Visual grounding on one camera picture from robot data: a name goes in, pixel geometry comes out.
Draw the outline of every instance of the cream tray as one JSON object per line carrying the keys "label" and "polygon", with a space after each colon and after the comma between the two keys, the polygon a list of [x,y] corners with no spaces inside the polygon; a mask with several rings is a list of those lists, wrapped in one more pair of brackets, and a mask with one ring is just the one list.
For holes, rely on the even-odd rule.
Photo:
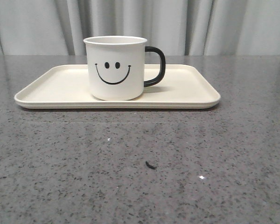
{"label": "cream tray", "polygon": [[[145,80],[159,72],[157,64],[145,65]],[[89,91],[87,64],[54,67],[19,91],[14,99],[29,109],[70,108],[184,108],[203,109],[216,105],[220,94],[194,68],[167,64],[163,80],[144,88],[141,96],[127,101],[104,101]]]}

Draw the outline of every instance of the printed eye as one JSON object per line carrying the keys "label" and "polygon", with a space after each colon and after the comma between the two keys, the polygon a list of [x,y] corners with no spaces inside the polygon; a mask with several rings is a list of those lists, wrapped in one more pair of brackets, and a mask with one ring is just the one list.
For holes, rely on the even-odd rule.
{"label": "printed eye", "polygon": [[116,63],[115,63],[115,67],[116,67],[117,69],[119,69],[120,63],[119,63],[119,62],[116,62]]}

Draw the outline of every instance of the tray rim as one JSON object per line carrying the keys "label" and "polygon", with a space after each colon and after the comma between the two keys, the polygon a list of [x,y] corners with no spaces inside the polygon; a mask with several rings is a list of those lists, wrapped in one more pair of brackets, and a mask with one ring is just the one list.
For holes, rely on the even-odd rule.
{"label": "tray rim", "polygon": [[[145,64],[145,69],[158,69],[159,64]],[[22,90],[17,92],[14,95],[14,100],[16,104],[27,108],[27,109],[115,109],[115,108],[138,108],[138,109],[207,109],[215,106],[219,103],[221,99],[221,95],[217,92],[217,90],[201,75],[201,73],[193,66],[185,65],[185,64],[166,64],[166,69],[192,69],[197,72],[202,79],[212,91],[215,92],[217,98],[215,100],[209,102],[182,102],[182,101],[136,101],[136,100],[118,100],[118,101],[105,101],[105,100],[97,100],[97,101],[63,101],[63,102],[47,102],[47,101],[24,101],[19,98],[21,94],[23,94],[27,89],[31,88],[42,79],[44,79],[48,73],[56,70],[63,70],[64,68],[69,69],[87,69],[87,64],[64,64],[55,66],[36,80],[28,84]]]}

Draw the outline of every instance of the smiley face mug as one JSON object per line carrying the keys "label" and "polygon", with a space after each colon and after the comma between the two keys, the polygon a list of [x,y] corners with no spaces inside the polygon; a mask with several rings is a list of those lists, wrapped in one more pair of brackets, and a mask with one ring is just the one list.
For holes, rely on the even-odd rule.
{"label": "smiley face mug", "polygon": [[[129,100],[140,96],[144,87],[159,83],[166,61],[163,52],[145,47],[147,39],[134,36],[95,36],[84,39],[91,94],[102,100]],[[160,72],[144,81],[145,52],[160,56]]]}

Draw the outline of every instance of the printed smile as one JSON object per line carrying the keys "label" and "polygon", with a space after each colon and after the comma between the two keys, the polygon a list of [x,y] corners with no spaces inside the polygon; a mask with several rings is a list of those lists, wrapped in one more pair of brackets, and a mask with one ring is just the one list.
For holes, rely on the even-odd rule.
{"label": "printed smile", "polygon": [[[98,72],[98,64],[97,64],[97,63],[95,64],[95,67],[96,67],[97,72]],[[100,78],[104,83],[107,83],[107,84],[109,84],[109,85],[117,85],[117,84],[122,83],[123,81],[125,81],[125,79],[128,77],[128,75],[129,75],[129,73],[130,73],[130,67],[131,67],[131,66],[129,65],[128,67],[129,67],[129,69],[128,69],[128,71],[127,71],[126,76],[125,76],[123,79],[121,79],[119,82],[115,82],[115,83],[107,82],[106,80],[104,80],[104,79],[100,76],[99,72],[98,72],[98,76],[99,76],[99,78]]]}

